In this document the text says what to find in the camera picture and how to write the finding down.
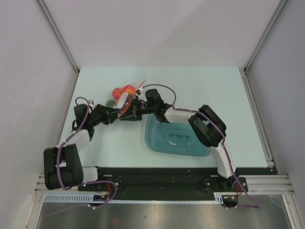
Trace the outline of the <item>red orange fake peach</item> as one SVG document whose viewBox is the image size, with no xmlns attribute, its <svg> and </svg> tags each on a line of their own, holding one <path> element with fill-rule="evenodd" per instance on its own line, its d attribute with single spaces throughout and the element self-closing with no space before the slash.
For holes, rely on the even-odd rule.
<svg viewBox="0 0 305 229">
<path fill-rule="evenodd" d="M 123 91 L 125 93 L 129 93 L 129 94 L 134 94 L 136 92 L 136 89 L 133 85 L 129 84 L 129 85 L 126 85 L 124 88 L 123 88 Z"/>
</svg>

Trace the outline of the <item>red fake apple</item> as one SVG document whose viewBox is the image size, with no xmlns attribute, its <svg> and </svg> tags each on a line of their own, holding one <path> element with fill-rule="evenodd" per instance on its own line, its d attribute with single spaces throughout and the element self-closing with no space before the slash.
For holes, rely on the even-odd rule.
<svg viewBox="0 0 305 229">
<path fill-rule="evenodd" d="M 119 100 L 121 95 L 124 93 L 123 91 L 123 88 L 115 88 L 113 91 L 112 91 L 112 97 L 115 99 L 115 100 Z"/>
</svg>

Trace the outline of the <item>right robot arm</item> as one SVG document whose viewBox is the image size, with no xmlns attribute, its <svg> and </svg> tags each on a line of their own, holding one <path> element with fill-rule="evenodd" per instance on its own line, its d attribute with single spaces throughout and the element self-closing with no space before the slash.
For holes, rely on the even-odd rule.
<svg viewBox="0 0 305 229">
<path fill-rule="evenodd" d="M 129 107 L 120 114 L 120 120 L 140 121 L 143 115 L 154 114 L 160 123 L 189 124 L 201 144 L 212 152 L 221 177 L 220 187 L 224 191 L 232 191 L 236 186 L 243 189 L 226 147 L 226 125 L 208 105 L 198 110 L 177 108 L 174 104 L 165 103 L 157 89 L 145 92 L 145 102 L 139 96 L 140 92 L 137 91 Z"/>
</svg>

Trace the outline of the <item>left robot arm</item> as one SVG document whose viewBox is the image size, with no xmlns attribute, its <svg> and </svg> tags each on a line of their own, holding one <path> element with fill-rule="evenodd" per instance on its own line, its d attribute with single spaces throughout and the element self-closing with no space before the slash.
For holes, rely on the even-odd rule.
<svg viewBox="0 0 305 229">
<path fill-rule="evenodd" d="M 74 107 L 75 120 L 71 135 L 61 144 L 44 150 L 44 180 L 48 190 L 89 184 L 99 191 L 105 186 L 105 178 L 98 175 L 97 167 L 83 167 L 79 153 L 94 135 L 94 127 L 100 123 L 112 124 L 122 109 L 100 104 L 79 104 Z"/>
</svg>

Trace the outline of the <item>green fake avocado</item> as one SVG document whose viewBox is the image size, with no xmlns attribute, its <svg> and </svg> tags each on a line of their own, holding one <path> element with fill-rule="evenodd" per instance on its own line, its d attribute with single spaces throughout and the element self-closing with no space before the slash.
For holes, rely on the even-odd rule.
<svg viewBox="0 0 305 229">
<path fill-rule="evenodd" d="M 106 102 L 106 106 L 107 106 L 107 107 L 114 107 L 115 104 L 116 104 L 116 101 L 115 101 L 115 100 L 108 100 L 108 101 Z"/>
</svg>

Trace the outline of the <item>clear zip top bag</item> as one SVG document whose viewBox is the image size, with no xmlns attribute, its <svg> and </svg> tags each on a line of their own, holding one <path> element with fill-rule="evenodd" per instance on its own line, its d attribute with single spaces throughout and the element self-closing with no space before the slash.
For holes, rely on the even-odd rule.
<svg viewBox="0 0 305 229">
<path fill-rule="evenodd" d="M 144 83 L 145 83 L 145 80 L 143 81 L 138 81 L 138 82 L 135 82 L 135 83 L 131 83 L 131 85 L 133 85 L 135 87 L 135 89 L 137 90 L 139 87 L 143 87 L 144 86 Z M 127 106 L 129 106 L 129 104 L 134 100 L 136 99 L 137 97 L 135 96 L 135 93 L 134 94 L 129 94 L 129 93 L 123 93 L 120 97 L 119 100 L 115 100 L 113 97 L 112 97 L 112 92 L 110 94 L 110 96 L 108 97 L 108 100 L 115 100 L 116 101 L 116 104 L 113 108 L 122 108 L 123 110 L 125 110 L 125 108 Z"/>
</svg>

